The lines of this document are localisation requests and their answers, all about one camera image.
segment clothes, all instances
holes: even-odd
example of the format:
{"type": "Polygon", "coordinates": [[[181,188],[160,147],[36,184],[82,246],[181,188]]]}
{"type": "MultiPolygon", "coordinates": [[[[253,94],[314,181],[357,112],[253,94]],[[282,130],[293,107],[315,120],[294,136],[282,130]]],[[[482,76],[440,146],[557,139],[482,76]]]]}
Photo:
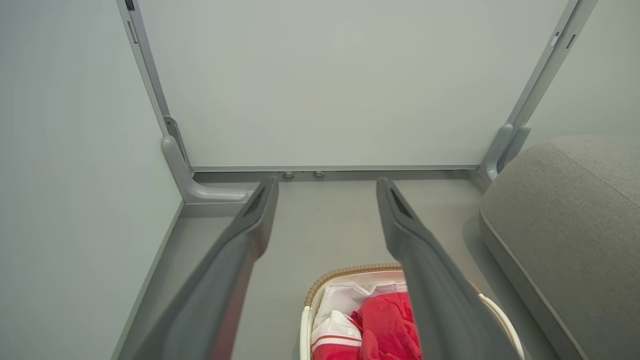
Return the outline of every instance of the clothes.
{"type": "Polygon", "coordinates": [[[332,311],[312,332],[314,360],[422,359],[408,293],[367,299],[351,317],[332,311]]]}
{"type": "Polygon", "coordinates": [[[361,360],[422,359],[408,293],[370,298],[351,317],[363,330],[361,360]]]}
{"type": "Polygon", "coordinates": [[[378,295],[407,292],[406,282],[388,282],[362,287],[355,282],[335,282],[326,286],[319,302],[313,307],[317,309],[313,329],[329,319],[333,310],[350,315],[358,311],[365,300],[378,295]]]}
{"type": "Polygon", "coordinates": [[[361,329],[337,310],[311,333],[311,353],[315,360],[358,359],[361,343],[361,329]]]}

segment red clothing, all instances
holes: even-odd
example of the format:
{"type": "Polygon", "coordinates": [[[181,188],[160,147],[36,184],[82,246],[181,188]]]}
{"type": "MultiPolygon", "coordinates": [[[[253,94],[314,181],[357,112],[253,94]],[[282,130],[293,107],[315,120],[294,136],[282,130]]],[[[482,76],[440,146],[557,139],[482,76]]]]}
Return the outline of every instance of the red clothing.
{"type": "Polygon", "coordinates": [[[363,330],[361,360],[422,359],[408,293],[367,299],[351,318],[363,330]]]}
{"type": "Polygon", "coordinates": [[[367,299],[358,311],[351,314],[349,320],[353,324],[340,323],[341,315],[337,313],[337,316],[334,318],[336,325],[332,325],[328,331],[330,334],[321,336],[321,341],[312,345],[314,360],[422,359],[408,293],[391,293],[367,299]],[[362,335],[361,343],[338,334],[340,331],[353,334],[356,329],[362,335]]]}

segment metal bracket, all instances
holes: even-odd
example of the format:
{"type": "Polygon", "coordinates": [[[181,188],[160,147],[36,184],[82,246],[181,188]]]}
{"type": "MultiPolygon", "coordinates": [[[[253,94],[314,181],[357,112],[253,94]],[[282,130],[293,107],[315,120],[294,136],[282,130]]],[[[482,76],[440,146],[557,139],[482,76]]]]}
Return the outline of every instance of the metal bracket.
{"type": "Polygon", "coordinates": [[[522,150],[522,146],[524,142],[527,141],[527,136],[531,132],[531,126],[524,124],[520,126],[519,129],[516,129],[515,134],[513,135],[513,140],[505,150],[502,155],[500,161],[498,161],[498,173],[502,171],[502,169],[507,166],[513,158],[522,150]]]}
{"type": "Polygon", "coordinates": [[[484,155],[478,172],[488,183],[492,183],[493,180],[498,177],[498,161],[500,161],[500,157],[502,157],[502,154],[504,154],[504,151],[509,145],[512,132],[513,125],[504,124],[498,130],[498,134],[495,135],[491,146],[489,146],[489,151],[484,155]]]}
{"type": "Polygon", "coordinates": [[[191,178],[191,172],[173,136],[168,135],[162,139],[162,148],[185,205],[244,203],[253,193],[240,189],[209,188],[198,184],[191,178]]]}
{"type": "Polygon", "coordinates": [[[531,132],[531,127],[527,125],[527,122],[538,107],[597,2],[598,0],[568,1],[549,44],[538,60],[538,64],[520,94],[507,123],[498,131],[498,135],[493,139],[493,143],[478,169],[480,175],[487,182],[493,182],[499,171],[520,152],[531,132]]]}
{"type": "Polygon", "coordinates": [[[169,135],[173,136],[176,143],[178,144],[178,149],[180,149],[180,153],[182,154],[182,158],[184,159],[184,163],[187,165],[187,169],[189,172],[193,172],[191,169],[191,164],[189,163],[189,158],[187,157],[187,150],[185,150],[184,145],[182,144],[182,137],[180,136],[180,130],[178,130],[178,123],[169,116],[163,116],[164,123],[166,124],[166,130],[169,132],[169,135]]]}

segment red stripe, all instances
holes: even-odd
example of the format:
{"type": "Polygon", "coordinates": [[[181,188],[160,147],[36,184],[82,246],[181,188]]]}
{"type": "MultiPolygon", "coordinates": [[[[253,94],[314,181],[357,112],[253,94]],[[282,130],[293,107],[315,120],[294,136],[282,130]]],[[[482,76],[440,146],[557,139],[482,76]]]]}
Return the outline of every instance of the red stripe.
{"type": "Polygon", "coordinates": [[[320,341],[322,339],[343,339],[343,340],[353,340],[353,341],[362,342],[362,340],[360,340],[360,339],[348,338],[347,336],[324,335],[324,336],[320,336],[317,340],[315,340],[315,342],[313,344],[311,344],[311,347],[314,347],[318,343],[318,341],[320,341]]]}
{"type": "Polygon", "coordinates": [[[355,321],[353,321],[353,319],[350,316],[347,316],[347,319],[349,319],[349,321],[353,324],[353,326],[357,327],[358,330],[360,330],[360,335],[362,335],[362,333],[364,332],[364,330],[362,330],[362,327],[358,325],[355,321]]]}

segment metal frame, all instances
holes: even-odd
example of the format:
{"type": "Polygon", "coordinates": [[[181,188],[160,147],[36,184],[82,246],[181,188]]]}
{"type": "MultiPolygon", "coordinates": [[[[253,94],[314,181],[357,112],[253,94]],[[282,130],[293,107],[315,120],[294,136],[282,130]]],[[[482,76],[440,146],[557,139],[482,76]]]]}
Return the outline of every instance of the metal frame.
{"type": "Polygon", "coordinates": [[[162,140],[164,156],[173,173],[175,183],[186,205],[193,204],[231,204],[247,202],[253,191],[240,189],[209,188],[200,185],[192,178],[191,172],[182,158],[178,143],[167,135],[162,140]]]}
{"type": "MultiPolygon", "coordinates": [[[[187,152],[182,144],[182,137],[178,130],[178,124],[169,113],[169,106],[166,103],[162,85],[160,84],[160,76],[158,75],[156,63],[151,52],[151,45],[149,44],[149,39],[147,37],[145,23],[142,20],[138,0],[118,0],[119,4],[122,2],[124,2],[124,9],[127,11],[128,21],[126,25],[127,30],[131,34],[131,47],[134,49],[134,53],[138,55],[136,56],[138,67],[140,68],[140,72],[143,74],[143,78],[146,79],[145,86],[149,97],[152,99],[151,102],[154,105],[160,129],[162,130],[163,135],[171,135],[174,137],[175,141],[178,143],[178,148],[184,158],[184,162],[186,163],[189,171],[193,172],[191,171],[191,164],[189,164],[189,157],[187,156],[187,152]]],[[[124,17],[122,10],[123,7],[120,5],[120,13],[124,17]]]]}
{"type": "Polygon", "coordinates": [[[598,0],[569,0],[511,115],[493,139],[478,172],[489,183],[520,151],[531,127],[527,122],[551,85],[598,0]]]}
{"type": "Polygon", "coordinates": [[[160,84],[152,51],[138,6],[138,0],[118,0],[125,27],[131,34],[132,47],[145,86],[152,98],[163,134],[171,135],[189,172],[292,172],[292,171],[366,171],[366,170],[478,170],[489,183],[513,159],[531,131],[527,125],[567,54],[575,44],[598,0],[568,0],[567,5],[545,46],[506,123],[500,127],[480,165],[391,165],[391,166],[275,166],[275,167],[191,167],[176,121],[171,117],[160,84]],[[123,4],[129,3],[129,9],[123,4]]]}
{"type": "Polygon", "coordinates": [[[195,172],[292,172],[292,171],[397,171],[397,170],[477,170],[478,165],[334,165],[274,167],[192,167],[195,172]]]}

